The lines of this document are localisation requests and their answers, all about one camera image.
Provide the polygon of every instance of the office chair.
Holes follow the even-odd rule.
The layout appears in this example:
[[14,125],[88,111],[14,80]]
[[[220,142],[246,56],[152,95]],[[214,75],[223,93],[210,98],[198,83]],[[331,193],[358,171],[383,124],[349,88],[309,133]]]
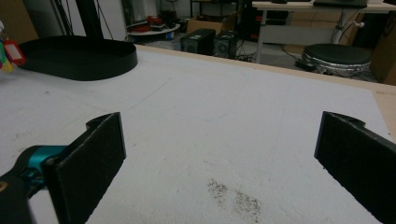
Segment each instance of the office chair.
[[371,61],[371,53],[360,48],[338,44],[316,44],[306,46],[303,59],[312,63],[321,74],[333,71],[362,71]]

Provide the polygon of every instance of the black tray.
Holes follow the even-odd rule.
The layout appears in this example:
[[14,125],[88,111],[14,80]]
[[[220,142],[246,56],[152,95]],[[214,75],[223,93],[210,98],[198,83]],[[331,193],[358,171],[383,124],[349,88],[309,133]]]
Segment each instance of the black tray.
[[26,57],[22,69],[79,81],[116,77],[137,65],[129,42],[62,35],[20,44]]

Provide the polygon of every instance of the black pole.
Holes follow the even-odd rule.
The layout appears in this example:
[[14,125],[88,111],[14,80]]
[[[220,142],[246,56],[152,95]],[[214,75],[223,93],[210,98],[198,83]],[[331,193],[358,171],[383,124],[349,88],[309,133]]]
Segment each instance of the black pole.
[[93,0],[76,0],[79,16],[84,25],[85,34],[95,39],[104,39],[99,15]]

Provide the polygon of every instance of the black laptop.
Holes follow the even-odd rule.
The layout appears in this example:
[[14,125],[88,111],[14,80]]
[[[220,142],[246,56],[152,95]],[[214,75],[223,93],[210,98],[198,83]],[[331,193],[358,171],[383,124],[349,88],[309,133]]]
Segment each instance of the black laptop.
[[316,7],[365,8],[366,0],[315,0]]

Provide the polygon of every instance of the round black object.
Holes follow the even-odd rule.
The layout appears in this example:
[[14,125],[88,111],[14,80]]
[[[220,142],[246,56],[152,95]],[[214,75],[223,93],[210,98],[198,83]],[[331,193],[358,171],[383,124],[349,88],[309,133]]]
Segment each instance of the round black object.
[[316,44],[305,47],[304,54],[326,63],[367,64],[371,54],[363,49],[336,45]]
[[26,58],[22,69],[78,81],[116,77],[137,65],[136,47],[129,42],[61,35],[20,44]]

